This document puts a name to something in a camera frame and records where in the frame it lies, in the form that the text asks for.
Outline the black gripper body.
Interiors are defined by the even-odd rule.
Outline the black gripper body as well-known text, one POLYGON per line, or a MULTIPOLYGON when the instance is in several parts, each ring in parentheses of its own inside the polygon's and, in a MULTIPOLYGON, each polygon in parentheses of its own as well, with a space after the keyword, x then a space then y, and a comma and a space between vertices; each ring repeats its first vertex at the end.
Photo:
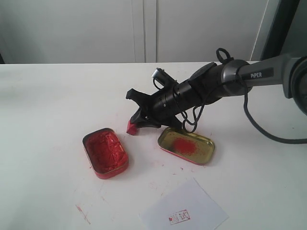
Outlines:
POLYGON ((199 93, 188 82, 159 90, 152 95, 130 89, 126 98, 133 100, 146 113, 146 121, 176 129, 182 128, 182 122, 176 115, 202 103, 199 93))

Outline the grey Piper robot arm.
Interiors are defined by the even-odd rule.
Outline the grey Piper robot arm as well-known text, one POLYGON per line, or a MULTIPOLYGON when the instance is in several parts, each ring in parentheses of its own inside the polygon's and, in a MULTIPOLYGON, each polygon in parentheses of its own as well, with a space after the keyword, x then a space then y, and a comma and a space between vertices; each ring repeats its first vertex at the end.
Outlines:
POLYGON ((130 118, 127 133, 135 135, 139 128, 161 126, 180 129, 177 115, 186 110, 212 104, 223 97, 240 96, 245 87, 282 85, 286 98, 293 98, 299 109, 307 112, 307 58, 284 54, 249 64, 229 58, 220 65, 211 62, 190 78, 178 83, 163 69, 157 68, 153 79, 162 85, 148 95, 135 89, 127 92, 139 109, 130 118))

